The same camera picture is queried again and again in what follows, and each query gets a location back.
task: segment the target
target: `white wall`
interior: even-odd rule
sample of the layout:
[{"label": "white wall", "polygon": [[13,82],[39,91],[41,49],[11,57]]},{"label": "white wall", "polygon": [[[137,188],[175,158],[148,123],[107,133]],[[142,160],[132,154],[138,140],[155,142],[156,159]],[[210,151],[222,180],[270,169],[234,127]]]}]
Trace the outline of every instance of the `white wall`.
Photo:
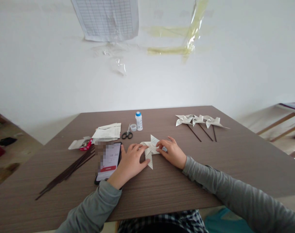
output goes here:
[{"label": "white wall", "polygon": [[[140,26],[183,25],[192,5],[139,0]],[[147,46],[181,42],[140,30],[121,77],[83,40],[70,0],[0,0],[0,113],[43,144],[93,111],[214,105],[262,129],[286,114],[270,106],[295,102],[295,1],[210,0],[207,10],[202,25],[213,30],[186,64],[148,56]]]}]

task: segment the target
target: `glue bottle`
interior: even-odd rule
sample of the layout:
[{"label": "glue bottle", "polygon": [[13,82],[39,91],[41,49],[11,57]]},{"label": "glue bottle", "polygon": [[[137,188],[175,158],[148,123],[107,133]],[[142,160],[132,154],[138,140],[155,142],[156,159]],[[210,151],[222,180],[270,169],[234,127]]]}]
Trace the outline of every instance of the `glue bottle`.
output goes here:
[{"label": "glue bottle", "polygon": [[140,112],[136,112],[135,119],[137,120],[137,130],[141,131],[143,129],[143,126],[142,126],[142,115]]}]

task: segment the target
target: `person's left hand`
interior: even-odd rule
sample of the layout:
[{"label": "person's left hand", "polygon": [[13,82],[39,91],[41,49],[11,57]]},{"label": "person's left hand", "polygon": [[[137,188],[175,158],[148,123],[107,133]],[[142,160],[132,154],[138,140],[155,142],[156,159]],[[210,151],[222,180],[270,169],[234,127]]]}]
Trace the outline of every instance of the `person's left hand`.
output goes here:
[{"label": "person's left hand", "polygon": [[148,146],[131,144],[126,153],[124,145],[121,145],[121,161],[108,182],[116,189],[120,189],[128,180],[139,174],[150,162],[145,160],[140,163],[140,157]]}]

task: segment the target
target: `dark wooden stick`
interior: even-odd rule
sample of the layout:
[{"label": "dark wooden stick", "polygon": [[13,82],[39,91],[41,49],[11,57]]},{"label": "dark wooden stick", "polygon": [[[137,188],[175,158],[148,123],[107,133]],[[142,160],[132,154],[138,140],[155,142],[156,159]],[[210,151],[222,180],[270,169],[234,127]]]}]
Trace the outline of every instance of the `dark wooden stick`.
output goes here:
[{"label": "dark wooden stick", "polygon": [[216,140],[216,135],[215,135],[215,131],[214,131],[214,125],[212,125],[212,128],[213,128],[214,140],[215,140],[215,142],[217,142],[217,140]]},{"label": "dark wooden stick", "polygon": [[209,136],[209,134],[203,129],[203,127],[200,125],[200,124],[198,124],[199,126],[200,126],[200,128],[202,128],[202,130],[206,133],[206,135],[211,139],[211,141],[213,141],[213,139]]},{"label": "dark wooden stick", "polygon": [[57,184],[61,183],[63,180],[68,179],[73,172],[84,165],[88,160],[95,156],[96,150],[92,146],[86,153],[84,153],[79,159],[77,159],[71,166],[64,170],[60,175],[58,175],[53,181],[51,181],[41,192],[40,195],[35,199],[36,201],[41,198],[46,192],[53,189]]},{"label": "dark wooden stick", "polygon": [[193,132],[193,134],[195,134],[195,132],[192,130],[192,128],[187,124],[187,126],[189,127],[189,129]]}]

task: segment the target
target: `smartphone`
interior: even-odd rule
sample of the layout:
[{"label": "smartphone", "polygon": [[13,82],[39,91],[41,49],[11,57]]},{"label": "smartphone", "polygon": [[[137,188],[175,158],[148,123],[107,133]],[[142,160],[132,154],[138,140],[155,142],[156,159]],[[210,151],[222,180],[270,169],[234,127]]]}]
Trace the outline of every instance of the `smartphone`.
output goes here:
[{"label": "smartphone", "polygon": [[107,145],[103,153],[103,161],[100,172],[97,173],[95,184],[98,185],[101,180],[110,178],[111,174],[117,169],[121,159],[121,142],[115,142],[113,145]]}]

